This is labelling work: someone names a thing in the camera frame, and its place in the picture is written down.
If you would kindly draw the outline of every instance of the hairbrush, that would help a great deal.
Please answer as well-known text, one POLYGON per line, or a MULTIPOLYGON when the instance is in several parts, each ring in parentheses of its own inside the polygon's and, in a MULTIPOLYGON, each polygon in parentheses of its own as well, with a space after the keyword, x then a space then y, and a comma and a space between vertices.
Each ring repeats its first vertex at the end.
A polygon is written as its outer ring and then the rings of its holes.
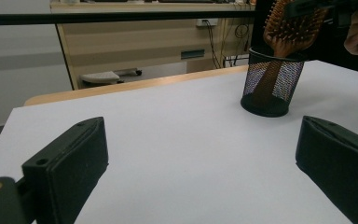
MULTIPOLYGON (((286 58, 290 54, 310 47, 319 34, 327 9, 315 8, 313 14, 285 18, 285 6, 295 0, 277 0, 266 19, 264 41, 273 49, 275 58, 286 58)), ((271 61, 253 92, 253 102, 265 107, 274 90, 282 61, 271 61)))

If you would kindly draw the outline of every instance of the white table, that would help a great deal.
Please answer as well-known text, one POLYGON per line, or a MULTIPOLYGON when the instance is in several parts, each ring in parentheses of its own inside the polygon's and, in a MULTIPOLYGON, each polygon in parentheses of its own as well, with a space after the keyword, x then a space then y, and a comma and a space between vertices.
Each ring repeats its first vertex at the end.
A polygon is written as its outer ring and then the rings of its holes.
POLYGON ((358 133, 358 73, 304 67, 287 115, 240 105, 244 73, 16 108, 0 176, 73 124, 103 116, 110 164, 76 223, 350 223, 296 167, 304 115, 358 133))

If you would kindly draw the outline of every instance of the mesh cup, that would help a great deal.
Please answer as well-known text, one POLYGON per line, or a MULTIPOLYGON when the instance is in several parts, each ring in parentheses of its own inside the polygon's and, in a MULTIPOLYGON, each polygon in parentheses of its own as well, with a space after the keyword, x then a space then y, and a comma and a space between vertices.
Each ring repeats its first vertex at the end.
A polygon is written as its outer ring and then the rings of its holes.
POLYGON ((269 47, 251 47, 249 51, 242 107, 263 117, 287 114, 306 56, 294 53, 276 58, 269 47))

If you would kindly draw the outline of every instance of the black bar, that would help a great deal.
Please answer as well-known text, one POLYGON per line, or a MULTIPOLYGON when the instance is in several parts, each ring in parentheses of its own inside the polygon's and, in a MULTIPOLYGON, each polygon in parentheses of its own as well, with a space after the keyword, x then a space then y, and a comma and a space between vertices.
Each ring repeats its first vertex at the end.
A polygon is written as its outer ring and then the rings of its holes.
POLYGON ((0 25, 32 25, 107 21, 165 21, 254 17, 257 11, 114 12, 62 14, 0 14, 0 25))

